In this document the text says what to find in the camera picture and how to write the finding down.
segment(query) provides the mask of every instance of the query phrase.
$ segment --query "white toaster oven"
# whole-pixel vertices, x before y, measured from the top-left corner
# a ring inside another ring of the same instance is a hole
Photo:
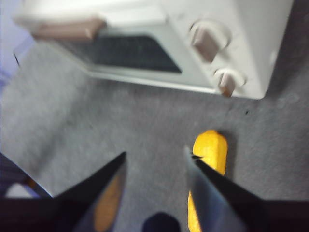
[[[88,75],[264,97],[293,0],[25,0],[14,20]]]

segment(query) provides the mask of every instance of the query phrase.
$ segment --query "yellow object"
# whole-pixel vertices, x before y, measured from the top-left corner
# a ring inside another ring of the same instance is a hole
[[[227,142],[215,130],[208,130],[200,134],[193,145],[193,154],[220,174],[225,174]],[[191,192],[188,196],[188,227],[190,232],[201,232]]]

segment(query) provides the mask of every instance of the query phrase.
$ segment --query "oven door handle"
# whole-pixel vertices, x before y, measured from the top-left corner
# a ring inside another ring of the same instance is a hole
[[[91,18],[78,22],[53,23],[40,26],[32,36],[38,40],[92,41],[106,21]]]

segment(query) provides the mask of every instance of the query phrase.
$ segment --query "gray carpet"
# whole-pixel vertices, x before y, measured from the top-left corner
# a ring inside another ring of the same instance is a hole
[[[266,199],[309,200],[308,75],[306,0],[259,101],[92,79],[37,44],[2,93],[1,152],[57,195],[127,151],[115,231],[138,231],[158,211],[186,231],[183,147],[207,129],[228,140],[227,177]]]

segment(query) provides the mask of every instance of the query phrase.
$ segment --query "oven window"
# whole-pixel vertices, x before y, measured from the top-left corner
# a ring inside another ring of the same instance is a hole
[[[159,43],[149,36],[108,36],[92,42],[60,44],[90,64],[181,73]]]

